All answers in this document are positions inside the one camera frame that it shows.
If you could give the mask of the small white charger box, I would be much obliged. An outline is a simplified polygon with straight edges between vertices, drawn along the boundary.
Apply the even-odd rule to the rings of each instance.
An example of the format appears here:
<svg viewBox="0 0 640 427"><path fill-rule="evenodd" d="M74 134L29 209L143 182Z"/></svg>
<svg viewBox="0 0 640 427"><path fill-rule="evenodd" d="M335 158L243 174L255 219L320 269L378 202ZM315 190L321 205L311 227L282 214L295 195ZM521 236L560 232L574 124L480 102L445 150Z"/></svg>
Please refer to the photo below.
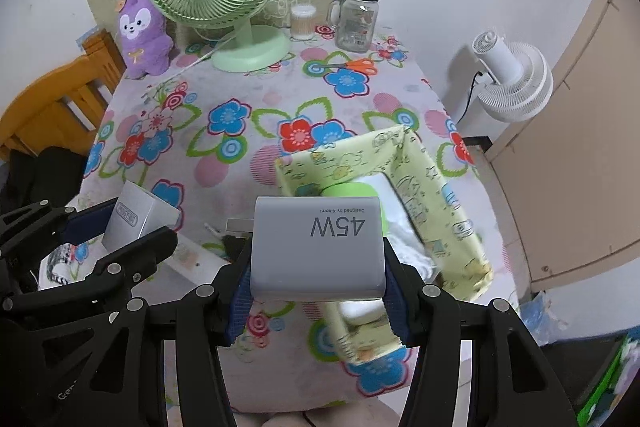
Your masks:
<svg viewBox="0 0 640 427"><path fill-rule="evenodd" d="M102 245L112 253L161 227L174 229L179 220L176 207L127 181L107 222Z"/></svg>

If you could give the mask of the grey 45W charger box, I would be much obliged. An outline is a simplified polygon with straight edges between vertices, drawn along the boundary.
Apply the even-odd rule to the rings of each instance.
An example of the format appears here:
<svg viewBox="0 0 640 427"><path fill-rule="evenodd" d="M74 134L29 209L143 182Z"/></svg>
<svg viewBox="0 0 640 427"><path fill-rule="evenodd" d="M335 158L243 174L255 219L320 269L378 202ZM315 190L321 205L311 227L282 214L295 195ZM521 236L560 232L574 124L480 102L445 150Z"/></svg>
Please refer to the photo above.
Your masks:
<svg viewBox="0 0 640 427"><path fill-rule="evenodd" d="M258 300L381 298L385 260L376 197L260 196L250 254Z"/></svg>

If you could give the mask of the white power strip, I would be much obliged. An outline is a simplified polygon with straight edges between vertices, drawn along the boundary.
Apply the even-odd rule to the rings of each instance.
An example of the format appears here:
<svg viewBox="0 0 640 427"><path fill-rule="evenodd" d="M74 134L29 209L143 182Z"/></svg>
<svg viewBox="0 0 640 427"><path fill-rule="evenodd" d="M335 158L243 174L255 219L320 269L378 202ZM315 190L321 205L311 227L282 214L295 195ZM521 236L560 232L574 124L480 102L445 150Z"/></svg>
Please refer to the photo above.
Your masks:
<svg viewBox="0 0 640 427"><path fill-rule="evenodd" d="M228 261L182 234L177 235L174 253L165 262L194 285L210 284Z"/></svg>

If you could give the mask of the black cloth on chair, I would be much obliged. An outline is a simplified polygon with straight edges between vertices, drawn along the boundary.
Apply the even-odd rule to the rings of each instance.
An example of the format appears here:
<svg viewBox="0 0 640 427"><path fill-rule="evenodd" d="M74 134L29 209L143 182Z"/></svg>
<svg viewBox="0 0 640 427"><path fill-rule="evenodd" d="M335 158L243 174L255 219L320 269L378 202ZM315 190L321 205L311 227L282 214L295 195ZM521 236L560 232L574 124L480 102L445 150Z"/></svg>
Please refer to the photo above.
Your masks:
<svg viewBox="0 0 640 427"><path fill-rule="evenodd" d="M1 163L1 212L47 199L52 206L70 202L80 190L88 157L50 146L37 156L11 150Z"/></svg>

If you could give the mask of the wooden chair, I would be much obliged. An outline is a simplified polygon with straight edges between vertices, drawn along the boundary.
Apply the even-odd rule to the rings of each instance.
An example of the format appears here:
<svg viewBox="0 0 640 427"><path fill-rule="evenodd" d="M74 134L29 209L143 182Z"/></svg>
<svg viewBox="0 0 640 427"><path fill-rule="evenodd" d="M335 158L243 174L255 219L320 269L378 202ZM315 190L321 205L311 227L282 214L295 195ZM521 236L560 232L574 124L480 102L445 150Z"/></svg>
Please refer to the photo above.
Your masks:
<svg viewBox="0 0 640 427"><path fill-rule="evenodd" d="M1 117L1 159L14 150L36 156L56 146L88 155L125 62L111 34L101 29L81 43L85 53L43 75Z"/></svg>

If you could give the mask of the yellow patterned fabric storage box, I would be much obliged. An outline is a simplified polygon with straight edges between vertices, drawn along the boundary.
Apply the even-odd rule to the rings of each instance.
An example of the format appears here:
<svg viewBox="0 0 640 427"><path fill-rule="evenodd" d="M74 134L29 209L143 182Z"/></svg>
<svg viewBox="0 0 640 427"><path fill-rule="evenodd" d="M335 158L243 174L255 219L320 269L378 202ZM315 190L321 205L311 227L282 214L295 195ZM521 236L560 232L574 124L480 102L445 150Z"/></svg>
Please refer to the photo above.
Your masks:
<svg viewBox="0 0 640 427"><path fill-rule="evenodd" d="M492 280L480 236L444 169L406 126L276 160L283 199L265 226L264 294L319 301L341 359L361 365L397 350L382 297L382 245L473 300Z"/></svg>

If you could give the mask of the white crumpled plastic bag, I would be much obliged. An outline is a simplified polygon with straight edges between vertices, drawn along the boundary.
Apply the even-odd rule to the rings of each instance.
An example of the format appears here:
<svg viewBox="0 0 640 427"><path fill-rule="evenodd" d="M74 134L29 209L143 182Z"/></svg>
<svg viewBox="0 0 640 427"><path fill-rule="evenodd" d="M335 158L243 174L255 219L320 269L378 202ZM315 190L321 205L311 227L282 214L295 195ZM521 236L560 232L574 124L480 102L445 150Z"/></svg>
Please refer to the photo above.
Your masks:
<svg viewBox="0 0 640 427"><path fill-rule="evenodd" d="M404 265L411 265L425 283L435 280L438 270L435 261L427 254L416 231L406 216L398 212L385 211L388 232L385 238L393 247L398 260Z"/></svg>

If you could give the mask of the floral tablecloth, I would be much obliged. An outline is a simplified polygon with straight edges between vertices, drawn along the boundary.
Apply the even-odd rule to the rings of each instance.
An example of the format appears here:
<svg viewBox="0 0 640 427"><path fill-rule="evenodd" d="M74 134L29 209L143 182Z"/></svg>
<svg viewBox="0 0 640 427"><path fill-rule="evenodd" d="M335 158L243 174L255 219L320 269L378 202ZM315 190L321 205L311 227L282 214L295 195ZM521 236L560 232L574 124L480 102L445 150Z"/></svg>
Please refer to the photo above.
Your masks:
<svg viewBox="0 0 640 427"><path fill-rule="evenodd" d="M322 31L276 64L227 74L210 62L209 46L188 46L163 76L119 83L73 205L91 207L137 183L180 211L180 234L224 258L226 222L252 217L257 197L279 193L276 160L402 124L444 169L488 261L500 268L497 219L456 124L389 30L378 31L368 57L376 75L316 69L352 60ZM163 303L192 286L164 262L139 291ZM384 395L410 384L417 356L401 347L361 365L344 362L320 309L285 301L255 303L242 335L219 352L230 402L243 413Z"/></svg>

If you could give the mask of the green rounded container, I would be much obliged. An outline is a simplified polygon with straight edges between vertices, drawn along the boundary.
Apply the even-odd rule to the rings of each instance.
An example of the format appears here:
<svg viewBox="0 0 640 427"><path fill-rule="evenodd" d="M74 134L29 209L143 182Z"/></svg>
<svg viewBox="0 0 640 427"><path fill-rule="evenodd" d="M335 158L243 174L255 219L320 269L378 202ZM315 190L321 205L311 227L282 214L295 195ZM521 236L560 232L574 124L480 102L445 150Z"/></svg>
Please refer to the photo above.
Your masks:
<svg viewBox="0 0 640 427"><path fill-rule="evenodd" d="M334 184L325 188L321 192L321 195L324 197L376 197L378 199L378 205L380 206L382 235L387 235L388 224L386 221L382 199L380 195L378 195L378 192L375 190L375 188L370 184L359 181L349 181Z"/></svg>

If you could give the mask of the beige wooden door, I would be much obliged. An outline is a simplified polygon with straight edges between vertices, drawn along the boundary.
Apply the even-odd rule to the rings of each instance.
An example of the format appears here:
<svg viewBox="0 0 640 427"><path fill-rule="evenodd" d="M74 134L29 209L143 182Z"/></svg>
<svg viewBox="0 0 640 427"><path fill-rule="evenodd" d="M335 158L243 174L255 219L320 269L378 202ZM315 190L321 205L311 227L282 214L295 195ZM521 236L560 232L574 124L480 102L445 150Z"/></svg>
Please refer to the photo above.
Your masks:
<svg viewBox="0 0 640 427"><path fill-rule="evenodd" d="M592 0L553 76L544 110L488 152L533 291L638 257L639 0Z"/></svg>

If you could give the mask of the purple plush toy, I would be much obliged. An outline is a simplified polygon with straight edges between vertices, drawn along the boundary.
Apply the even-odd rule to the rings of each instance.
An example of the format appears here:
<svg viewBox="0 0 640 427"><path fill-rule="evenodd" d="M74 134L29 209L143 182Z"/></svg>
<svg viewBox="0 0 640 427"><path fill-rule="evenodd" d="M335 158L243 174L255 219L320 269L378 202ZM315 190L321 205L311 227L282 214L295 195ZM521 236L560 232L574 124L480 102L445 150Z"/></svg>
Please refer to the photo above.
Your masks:
<svg viewBox="0 0 640 427"><path fill-rule="evenodd" d="M174 40L155 4L151 0L119 0L116 13L126 76L140 79L166 72Z"/></svg>

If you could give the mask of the white standing fan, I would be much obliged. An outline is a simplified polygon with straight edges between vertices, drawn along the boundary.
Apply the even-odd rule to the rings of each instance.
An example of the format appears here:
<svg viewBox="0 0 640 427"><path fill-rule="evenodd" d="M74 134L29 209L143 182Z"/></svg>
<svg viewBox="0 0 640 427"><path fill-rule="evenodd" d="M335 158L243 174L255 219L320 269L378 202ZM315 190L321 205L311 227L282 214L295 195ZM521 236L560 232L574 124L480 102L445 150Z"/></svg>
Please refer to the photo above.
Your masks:
<svg viewBox="0 0 640 427"><path fill-rule="evenodd" d="M471 80L458 124L475 100L492 119L505 124L532 119L546 107L554 82L540 49L508 41L494 30L477 35L470 49L480 70Z"/></svg>

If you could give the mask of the cotton swab container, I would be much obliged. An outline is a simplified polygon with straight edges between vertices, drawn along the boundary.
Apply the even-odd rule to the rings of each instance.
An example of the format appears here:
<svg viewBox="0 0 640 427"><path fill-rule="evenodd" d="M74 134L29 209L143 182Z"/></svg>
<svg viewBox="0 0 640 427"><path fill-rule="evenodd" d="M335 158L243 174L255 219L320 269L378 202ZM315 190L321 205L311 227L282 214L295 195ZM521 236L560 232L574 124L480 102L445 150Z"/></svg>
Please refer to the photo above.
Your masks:
<svg viewBox="0 0 640 427"><path fill-rule="evenodd" d="M290 9L290 33L294 40L310 40L314 36L317 9L312 4L294 4Z"/></svg>

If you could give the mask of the orange handled scissors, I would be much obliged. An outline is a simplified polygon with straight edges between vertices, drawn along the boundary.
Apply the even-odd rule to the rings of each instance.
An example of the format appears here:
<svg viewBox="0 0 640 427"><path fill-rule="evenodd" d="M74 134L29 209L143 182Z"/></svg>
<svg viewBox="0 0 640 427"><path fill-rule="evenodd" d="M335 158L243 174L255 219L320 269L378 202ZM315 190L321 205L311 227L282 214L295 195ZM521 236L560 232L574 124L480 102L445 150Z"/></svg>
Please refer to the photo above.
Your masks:
<svg viewBox="0 0 640 427"><path fill-rule="evenodd" d="M375 62L368 58L360 58L359 60L349 61L346 63L318 64L316 69L348 69L368 76L373 76L378 73L378 68L376 67Z"/></svg>

